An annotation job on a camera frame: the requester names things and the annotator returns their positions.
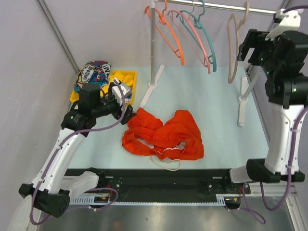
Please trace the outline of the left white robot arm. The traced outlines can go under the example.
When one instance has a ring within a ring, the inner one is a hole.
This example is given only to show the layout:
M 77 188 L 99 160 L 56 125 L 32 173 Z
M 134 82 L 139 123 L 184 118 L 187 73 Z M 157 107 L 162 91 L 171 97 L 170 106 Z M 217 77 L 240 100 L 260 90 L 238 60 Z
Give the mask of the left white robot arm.
M 63 177 L 79 146 L 88 134 L 97 131 L 97 119 L 112 115 L 116 122 L 99 129 L 108 130 L 117 124 L 126 124 L 134 116 L 131 105 L 125 100 L 132 91 L 130 87 L 114 79 L 108 87 L 107 95 L 101 96 L 101 88 L 94 83 L 85 84 L 64 116 L 57 141 L 44 166 L 30 184 L 23 183 L 19 193 L 23 198 L 32 197 L 32 208 L 58 218 L 67 210 L 69 203 L 92 189 L 102 192 L 106 188 L 104 173 L 95 168 L 85 170 L 67 185 Z

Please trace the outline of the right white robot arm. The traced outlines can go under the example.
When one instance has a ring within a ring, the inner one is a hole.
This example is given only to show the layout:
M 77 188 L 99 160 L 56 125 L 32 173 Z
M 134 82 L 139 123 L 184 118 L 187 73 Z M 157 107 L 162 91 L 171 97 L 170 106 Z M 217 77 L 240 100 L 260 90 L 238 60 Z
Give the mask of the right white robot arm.
M 300 71 L 308 54 L 308 36 L 287 30 L 274 40 L 267 40 L 268 32 L 250 29 L 239 46 L 238 61 L 248 60 L 262 67 L 267 81 L 265 91 L 274 121 L 266 158 L 249 159 L 246 165 L 232 168 L 223 179 L 222 188 L 233 193 L 239 183 L 280 181 L 303 182 L 305 174 L 298 167 L 298 146 L 301 122 L 308 112 L 308 78 Z

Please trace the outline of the beige hanger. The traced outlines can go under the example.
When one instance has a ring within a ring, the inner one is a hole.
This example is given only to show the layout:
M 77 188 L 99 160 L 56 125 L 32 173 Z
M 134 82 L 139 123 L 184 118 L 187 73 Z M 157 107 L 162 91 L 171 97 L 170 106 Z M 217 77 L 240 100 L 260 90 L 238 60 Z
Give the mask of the beige hanger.
M 229 17 L 227 23 L 228 45 L 229 45 L 229 70 L 228 70 L 228 83 L 231 84 L 237 73 L 238 63 L 237 56 L 239 54 L 239 31 L 247 21 L 250 9 L 250 2 L 244 3 L 244 16 L 240 21 L 234 13 Z

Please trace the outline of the orange shorts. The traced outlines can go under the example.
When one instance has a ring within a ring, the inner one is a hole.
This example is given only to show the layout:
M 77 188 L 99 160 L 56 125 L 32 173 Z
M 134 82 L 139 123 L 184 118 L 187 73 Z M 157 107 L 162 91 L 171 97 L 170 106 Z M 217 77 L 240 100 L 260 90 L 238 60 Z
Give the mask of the orange shorts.
M 160 160 L 195 161 L 204 157 L 201 132 L 187 110 L 177 110 L 163 123 L 143 108 L 138 109 L 137 115 L 128 122 L 122 146 L 132 154 L 156 155 Z

